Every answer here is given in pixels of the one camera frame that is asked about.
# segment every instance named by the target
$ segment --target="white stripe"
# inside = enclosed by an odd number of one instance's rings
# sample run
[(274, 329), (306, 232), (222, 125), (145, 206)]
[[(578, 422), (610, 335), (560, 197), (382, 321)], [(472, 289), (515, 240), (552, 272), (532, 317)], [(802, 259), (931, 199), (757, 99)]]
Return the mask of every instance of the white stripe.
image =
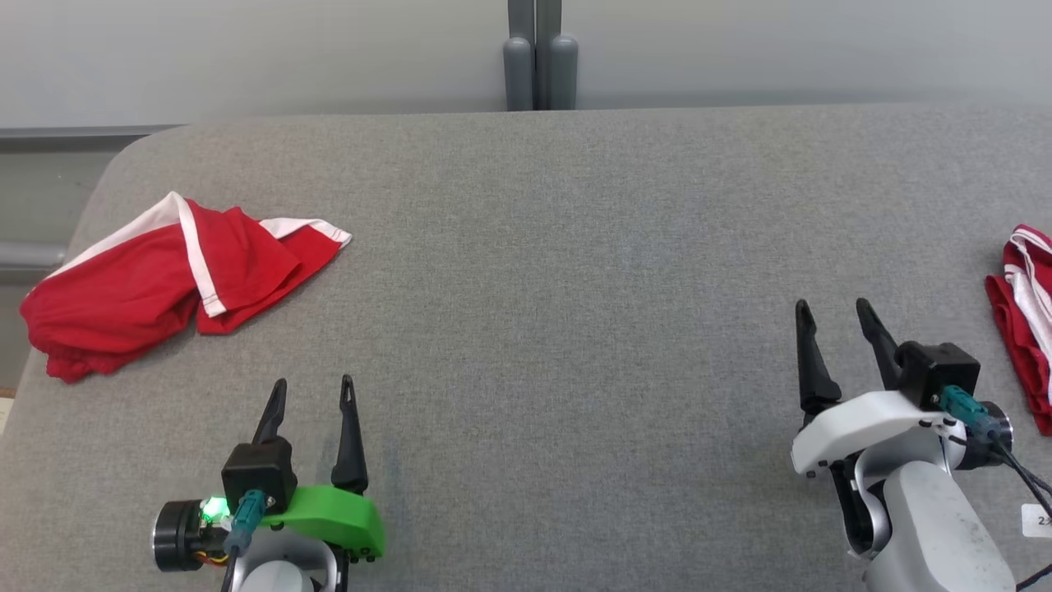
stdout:
[(1031, 288), (1035, 295), (1035, 302), (1039, 307), (1043, 315), (1045, 315), (1046, 321), (1052, 325), (1052, 298), (1050, 298), (1048, 290), (1045, 286), (1037, 281), (1037, 273), (1034, 269), (1034, 261), (1030, 257), (1030, 252), (1027, 250), (1028, 244), (1033, 244), (1038, 248), (1047, 248), (1045, 242), (1034, 234), (1033, 232), (1025, 229), (1017, 229), (1012, 232), (1009, 238), (1009, 242), (1015, 244), (1016, 249), (1023, 254), (1023, 259), (1027, 262), (1027, 280), (1030, 282)]
[[(119, 246), (137, 236), (142, 236), (150, 230), (170, 226), (176, 223), (183, 230), (183, 240), (186, 242), (186, 258), (190, 264), (190, 272), (194, 274), (194, 283), (197, 284), (198, 291), (201, 293), (201, 303), (204, 305), (205, 314), (210, 319), (225, 313), (226, 306), (219, 300), (219, 293), (216, 292), (216, 283), (211, 279), (211, 271), (208, 269), (204, 252), (201, 250), (201, 242), (198, 238), (194, 211), (190, 210), (189, 203), (183, 199), (183, 196), (176, 191), (169, 192), (164, 199), (143, 211), (138, 218), (125, 224), (121, 229), (96, 242), (47, 277), (55, 277), (67, 271), (88, 259), (105, 252), (115, 246)], [(310, 226), (328, 237), (329, 240), (339, 242), (340, 248), (343, 248), (350, 242), (350, 232), (342, 230), (325, 220), (270, 218), (268, 220), (261, 220), (259, 224), (270, 232), (271, 236), (279, 239), (304, 226)]]
[(176, 205), (179, 207), (179, 225), (183, 228), (183, 239), (186, 241), (186, 259), (190, 263), (194, 283), (197, 283), (198, 291), (201, 293), (204, 312), (208, 319), (221, 315), (226, 312), (226, 307), (220, 302), (219, 293), (216, 293), (216, 283), (211, 280), (208, 263), (204, 260), (201, 240), (197, 233), (197, 222), (194, 221), (194, 211), (190, 210), (190, 204), (186, 203), (181, 195), (171, 191), (168, 197), (171, 196), (176, 197)]
[(132, 220), (127, 224), (124, 224), (124, 227), (87, 247), (86, 250), (75, 257), (68, 263), (56, 269), (55, 272), (47, 277), (55, 277), (61, 272), (65, 272), (84, 261), (87, 261), (92, 257), (105, 252), (106, 250), (109, 250), (123, 242), (132, 240), (137, 236), (146, 233), (149, 230), (156, 230), (157, 228), (175, 224), (179, 221), (179, 206), (176, 205), (176, 199), (182, 198), (176, 191), (169, 192), (167, 197), (158, 201), (157, 204), (143, 211), (138, 218)]
[[(1045, 360), (1052, 361), (1052, 358), (1050, 358), (1050, 354), (1052, 354), (1052, 323), (1049, 323), (1044, 313), (1038, 309), (1030, 279), (1026, 273), (1016, 272), (1009, 274), (1006, 281), (1012, 285), (1012, 298), (1015, 301), (1015, 306), (1019, 308), (1019, 312), (1027, 320), (1027, 325), (1030, 326), (1030, 333), (1034, 336), (1034, 341), (1037, 342), (1037, 347), (1040, 348), (1041, 354), (1045, 355)], [(1049, 383), (1047, 386), (1049, 388), (1048, 397), (1049, 403), (1052, 404), (1052, 376), (1050, 376)]]
[(317, 218), (312, 220), (305, 218), (269, 218), (267, 220), (260, 220), (260, 225), (266, 228), (266, 231), (270, 232), (275, 238), (285, 238), (303, 226), (310, 226), (328, 237), (329, 240), (339, 242), (340, 248), (347, 246), (347, 243), (350, 242), (350, 232)]

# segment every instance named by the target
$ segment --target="gray table surface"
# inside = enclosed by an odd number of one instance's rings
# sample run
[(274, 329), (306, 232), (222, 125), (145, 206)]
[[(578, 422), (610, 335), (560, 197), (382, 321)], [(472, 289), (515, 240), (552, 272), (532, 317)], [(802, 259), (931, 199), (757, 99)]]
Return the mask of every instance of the gray table surface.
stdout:
[[(156, 570), (156, 512), (220, 491), (281, 376), (300, 482), (326, 483), (344, 372), (388, 533), (352, 590), (857, 590), (832, 483), (791, 471), (793, 304), (849, 394), (879, 387), (857, 295), (902, 341), (955, 342), (1052, 475), (983, 289), (1016, 223), (1052, 229), (1050, 164), (1049, 111), (982, 106), (298, 117), (141, 140), (73, 252), (169, 190), (355, 239), (230, 336), (187, 332), (72, 387), (34, 353), (0, 440), (0, 590), (217, 590), (220, 570)], [(1052, 560), (1020, 536), (1012, 473), (958, 479), (1016, 576)]]

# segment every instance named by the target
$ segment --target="red garment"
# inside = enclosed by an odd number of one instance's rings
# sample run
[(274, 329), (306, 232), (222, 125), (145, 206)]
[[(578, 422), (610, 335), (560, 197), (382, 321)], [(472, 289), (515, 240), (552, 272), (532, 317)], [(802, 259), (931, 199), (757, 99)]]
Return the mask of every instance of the red garment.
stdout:
[(179, 333), (226, 334), (265, 311), (350, 241), (323, 220), (254, 220), (173, 191), (45, 278), (22, 303), (47, 374), (109, 374)]
[(986, 279), (1000, 330), (1038, 430), (1052, 436), (1049, 356), (1052, 355), (1052, 240), (1020, 224), (1004, 250), (1005, 275)]

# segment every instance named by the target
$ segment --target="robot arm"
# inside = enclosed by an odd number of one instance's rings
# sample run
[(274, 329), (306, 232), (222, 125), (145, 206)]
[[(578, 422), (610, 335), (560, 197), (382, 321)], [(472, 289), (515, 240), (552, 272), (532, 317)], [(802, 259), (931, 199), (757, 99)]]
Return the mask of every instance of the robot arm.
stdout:
[[(344, 375), (340, 393), (332, 486), (299, 487), (292, 447), (278, 435), (285, 391), (285, 381), (278, 381), (252, 442), (230, 453), (222, 470), (224, 496), (161, 509), (153, 535), (161, 571), (224, 567), (222, 592), (344, 592), (350, 564), (383, 556), (383, 524), (363, 496), (368, 477), (350, 376)], [(305, 571), (324, 572), (324, 583)]]
[[(804, 301), (796, 306), (805, 419), (792, 445), (794, 470), (808, 477), (829, 470), (848, 543), (870, 562), (864, 576), (870, 592), (1015, 590), (952, 476), (953, 469), (1000, 465), (998, 447), (1011, 450), (1011, 425), (1000, 410), (971, 400), (978, 363), (952, 344), (896, 348), (869, 303), (859, 300), (856, 309), (885, 390), (841, 403), (810, 308)], [(950, 411), (986, 433), (973, 433)]]

